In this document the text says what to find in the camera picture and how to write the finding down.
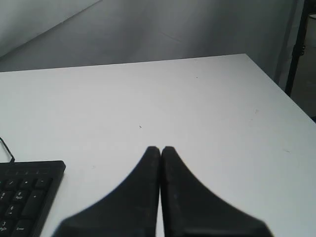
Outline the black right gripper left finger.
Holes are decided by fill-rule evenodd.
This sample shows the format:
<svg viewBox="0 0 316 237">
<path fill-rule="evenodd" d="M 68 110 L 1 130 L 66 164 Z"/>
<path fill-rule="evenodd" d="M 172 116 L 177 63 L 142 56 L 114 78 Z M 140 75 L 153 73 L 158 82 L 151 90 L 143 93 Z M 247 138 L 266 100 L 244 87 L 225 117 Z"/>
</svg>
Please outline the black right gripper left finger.
<svg viewBox="0 0 316 237">
<path fill-rule="evenodd" d="M 59 237 L 154 237 L 159 202 L 160 151 L 147 147 L 132 172 L 108 195 L 66 218 Z"/>
</svg>

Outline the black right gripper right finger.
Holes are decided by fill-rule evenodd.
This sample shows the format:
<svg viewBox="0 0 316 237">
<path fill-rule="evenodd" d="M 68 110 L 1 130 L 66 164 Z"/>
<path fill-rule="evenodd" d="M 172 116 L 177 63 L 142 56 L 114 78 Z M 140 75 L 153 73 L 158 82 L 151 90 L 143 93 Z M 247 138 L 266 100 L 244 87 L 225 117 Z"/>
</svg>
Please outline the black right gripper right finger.
<svg viewBox="0 0 316 237">
<path fill-rule="evenodd" d="M 160 193 L 167 237 L 271 237 L 267 225 L 211 192 L 173 147 L 161 153 Z"/>
</svg>

